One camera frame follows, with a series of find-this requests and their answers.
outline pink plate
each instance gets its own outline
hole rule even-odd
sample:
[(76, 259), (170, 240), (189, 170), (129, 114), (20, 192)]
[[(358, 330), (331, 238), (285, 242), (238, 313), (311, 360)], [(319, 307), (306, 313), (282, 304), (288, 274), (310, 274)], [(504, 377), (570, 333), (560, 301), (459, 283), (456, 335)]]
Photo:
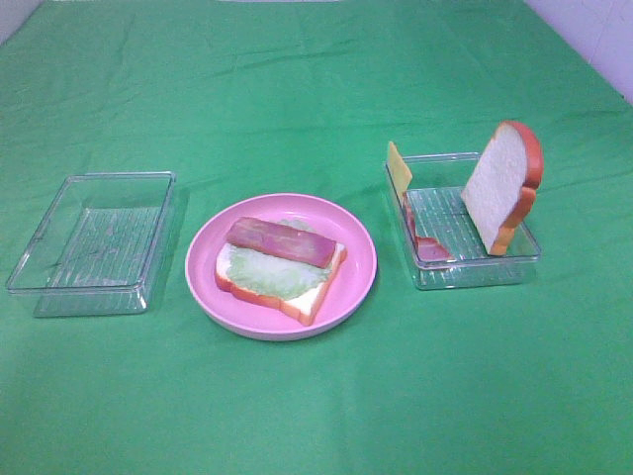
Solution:
[[(347, 246), (347, 258), (311, 326), (304, 327), (277, 310), (237, 300), (217, 287), (216, 256), (225, 243), (226, 231), (241, 216), (267, 221), (299, 219)], [(300, 339), (335, 327), (358, 308), (374, 282), (376, 249), (361, 222), (334, 203), (294, 193), (262, 195), (226, 208), (202, 226), (189, 246), (185, 273), (196, 301), (223, 327), (256, 339)]]

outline white wall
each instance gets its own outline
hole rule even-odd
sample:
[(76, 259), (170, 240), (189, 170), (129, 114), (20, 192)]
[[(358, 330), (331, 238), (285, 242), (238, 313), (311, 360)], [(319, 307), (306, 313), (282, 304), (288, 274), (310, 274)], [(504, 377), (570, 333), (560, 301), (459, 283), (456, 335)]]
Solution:
[(524, 0), (633, 104), (633, 0)]
[(0, 0), (0, 45), (18, 30), (43, 0)]

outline bread crust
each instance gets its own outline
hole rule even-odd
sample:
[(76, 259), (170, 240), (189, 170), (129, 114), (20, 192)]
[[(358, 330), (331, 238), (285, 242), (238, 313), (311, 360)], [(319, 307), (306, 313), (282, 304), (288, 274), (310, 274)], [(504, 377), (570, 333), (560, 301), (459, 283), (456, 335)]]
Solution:
[(317, 316), (318, 309), (323, 303), (323, 299), (329, 290), (329, 287), (336, 277), (338, 273), (338, 269), (340, 265), (347, 257), (347, 248), (344, 247), (343, 250), (335, 255), (336, 261), (332, 264), (332, 271), (330, 272), (327, 280), (323, 282), (323, 285), (316, 296), (315, 303), (312, 306), (312, 311), (309, 314), (302, 312), (297, 307), (292, 306), (288, 302), (280, 299), (279, 297), (274, 297), (270, 295), (262, 295), (257, 294), (251, 290), (245, 289), (243, 287), (239, 287), (234, 284), (230, 280), (224, 278), (218, 273), (218, 269), (215, 270), (215, 279), (216, 284), (220, 290), (225, 292), (230, 292), (233, 297), (238, 300), (242, 300), (244, 302), (248, 302), (250, 304), (261, 305), (263, 307), (268, 307), (271, 309), (279, 310), (288, 317), (291, 317), (297, 320), (300, 324), (304, 326), (310, 326), (315, 322), (315, 317)]
[(507, 252), (507, 247), (514, 238), (514, 230), (525, 219), (536, 201), (536, 189), (541, 184), (545, 168), (543, 148), (532, 130), (520, 122), (503, 121), (497, 128), (496, 134), (504, 125), (514, 128), (523, 142), (526, 157), (525, 180), (518, 192), (514, 208), (498, 229), (497, 237), (489, 250), (491, 255), (504, 255)]

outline toy bread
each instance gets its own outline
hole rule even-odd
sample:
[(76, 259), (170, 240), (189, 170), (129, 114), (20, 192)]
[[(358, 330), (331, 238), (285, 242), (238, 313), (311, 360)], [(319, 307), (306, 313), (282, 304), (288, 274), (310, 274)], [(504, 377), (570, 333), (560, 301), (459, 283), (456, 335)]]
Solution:
[(461, 193), (488, 254), (506, 253), (536, 199), (543, 167), (534, 133), (518, 122), (500, 123)]

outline yellow cheese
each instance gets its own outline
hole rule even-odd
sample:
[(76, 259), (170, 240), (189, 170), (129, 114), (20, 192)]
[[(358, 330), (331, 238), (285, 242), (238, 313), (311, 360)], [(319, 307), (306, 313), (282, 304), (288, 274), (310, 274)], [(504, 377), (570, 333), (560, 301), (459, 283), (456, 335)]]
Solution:
[(396, 144), (393, 142), (389, 142), (389, 150), (387, 153), (387, 167), (389, 168), (389, 173), (392, 175), (392, 180), (394, 181), (394, 187), (396, 188), (398, 200), (402, 205), (403, 197), (406, 190), (408, 189), (408, 185), (413, 179), (413, 175), (411, 174), (411, 170), (408, 169), (407, 164), (403, 160), (403, 156), (400, 155), (400, 153), (398, 152)]

